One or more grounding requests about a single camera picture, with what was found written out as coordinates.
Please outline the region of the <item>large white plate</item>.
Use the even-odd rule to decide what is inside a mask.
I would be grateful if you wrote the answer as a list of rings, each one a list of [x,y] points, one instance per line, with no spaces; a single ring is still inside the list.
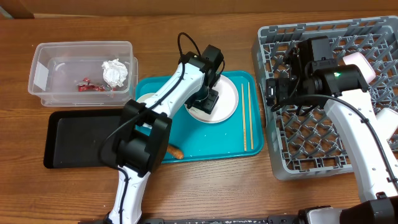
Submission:
[[[187,108],[188,113],[196,120],[204,123],[220,123],[227,120],[236,111],[239,95],[234,83],[226,76],[221,75],[215,90],[218,92],[219,98],[210,114],[194,107]]]

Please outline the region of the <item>wooden chopstick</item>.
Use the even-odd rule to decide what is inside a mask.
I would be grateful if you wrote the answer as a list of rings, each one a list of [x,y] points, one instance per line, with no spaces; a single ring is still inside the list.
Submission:
[[[249,131],[250,131],[250,140],[251,140],[251,150],[254,149],[253,142],[253,131],[252,131],[252,103],[251,103],[251,86],[248,83],[248,106],[249,106]]]
[[[247,134],[246,134],[246,109],[245,109],[245,98],[244,98],[244,85],[241,84],[241,99],[242,99],[242,113],[243,113],[243,144],[244,151],[247,151]]]

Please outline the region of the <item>white tissue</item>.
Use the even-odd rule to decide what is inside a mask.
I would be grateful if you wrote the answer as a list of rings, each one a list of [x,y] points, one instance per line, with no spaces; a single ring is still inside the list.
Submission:
[[[125,64],[121,63],[118,58],[103,62],[101,67],[103,69],[103,80],[109,87],[116,88],[124,86],[128,70]]]

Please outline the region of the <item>white paper cup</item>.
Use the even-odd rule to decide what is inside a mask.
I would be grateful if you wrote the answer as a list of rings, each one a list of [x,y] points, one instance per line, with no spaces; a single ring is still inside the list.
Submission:
[[[377,115],[377,133],[389,140],[397,129],[397,112],[390,108],[383,108]]]

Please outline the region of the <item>red snack wrapper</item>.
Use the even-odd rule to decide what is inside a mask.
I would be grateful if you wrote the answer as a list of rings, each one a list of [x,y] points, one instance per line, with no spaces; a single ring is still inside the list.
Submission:
[[[109,85],[104,85],[102,83],[92,82],[89,78],[84,78],[81,82],[77,84],[79,92],[85,91],[114,91],[115,88]]]

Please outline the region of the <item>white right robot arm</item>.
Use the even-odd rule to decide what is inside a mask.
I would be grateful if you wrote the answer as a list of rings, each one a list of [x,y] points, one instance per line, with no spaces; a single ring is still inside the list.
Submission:
[[[346,209],[330,206],[299,211],[297,223],[396,223],[397,160],[389,139],[397,129],[397,113],[375,114],[369,84],[376,74],[363,54],[334,58],[328,37],[301,41],[284,57],[287,78],[266,81],[266,104],[272,111],[288,105],[321,108],[335,126],[348,153],[358,184],[360,203]]]

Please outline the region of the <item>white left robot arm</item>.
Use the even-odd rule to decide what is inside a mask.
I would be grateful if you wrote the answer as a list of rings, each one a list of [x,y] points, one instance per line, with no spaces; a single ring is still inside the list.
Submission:
[[[119,127],[111,133],[116,154],[113,169],[119,172],[113,209],[104,223],[137,223],[147,180],[164,159],[169,145],[172,118],[182,107],[211,114],[218,92],[213,89],[224,64],[221,50],[208,45],[197,55],[181,55],[174,75],[145,102],[128,101]]]

